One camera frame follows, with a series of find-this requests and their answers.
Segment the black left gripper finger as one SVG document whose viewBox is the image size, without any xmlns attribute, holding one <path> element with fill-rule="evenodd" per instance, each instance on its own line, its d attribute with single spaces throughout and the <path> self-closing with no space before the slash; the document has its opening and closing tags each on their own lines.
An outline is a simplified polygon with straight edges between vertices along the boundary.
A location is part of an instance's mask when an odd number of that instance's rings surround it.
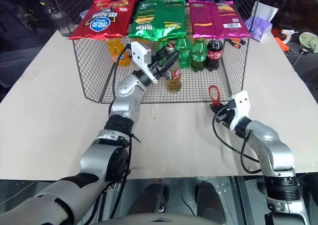
<svg viewBox="0 0 318 225">
<path fill-rule="evenodd" d="M 173 53 L 173 51 L 169 51 L 166 47 L 162 47 L 152 56 L 152 64 L 161 64 L 162 61 L 171 53 Z"/>
<path fill-rule="evenodd" d="M 160 72 L 165 73 L 167 72 L 178 60 L 179 51 L 175 51 L 169 54 L 161 63 Z"/>
</svg>

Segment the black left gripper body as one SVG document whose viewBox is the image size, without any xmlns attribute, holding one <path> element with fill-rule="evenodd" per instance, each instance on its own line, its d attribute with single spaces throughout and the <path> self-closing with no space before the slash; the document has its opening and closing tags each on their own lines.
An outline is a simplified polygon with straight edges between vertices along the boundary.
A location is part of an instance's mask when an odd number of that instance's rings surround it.
<svg viewBox="0 0 318 225">
<path fill-rule="evenodd" d="M 148 69 L 152 73 L 152 75 L 155 77 L 155 79 L 159 79 L 162 77 L 167 70 L 170 68 L 170 62 L 165 61 L 161 63 L 158 60 L 152 59 L 152 62 L 148 65 Z"/>
</svg>

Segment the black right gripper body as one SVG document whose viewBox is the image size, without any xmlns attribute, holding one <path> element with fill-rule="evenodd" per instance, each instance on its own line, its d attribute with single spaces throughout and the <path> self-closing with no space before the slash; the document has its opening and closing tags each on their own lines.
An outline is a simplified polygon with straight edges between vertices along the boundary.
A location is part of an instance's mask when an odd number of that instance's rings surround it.
<svg viewBox="0 0 318 225">
<path fill-rule="evenodd" d="M 223 104 L 225 109 L 223 115 L 217 115 L 216 122 L 222 123 L 226 128 L 230 128 L 231 122 L 235 116 L 236 103 L 234 101 L 229 101 L 227 104 Z"/>
</svg>

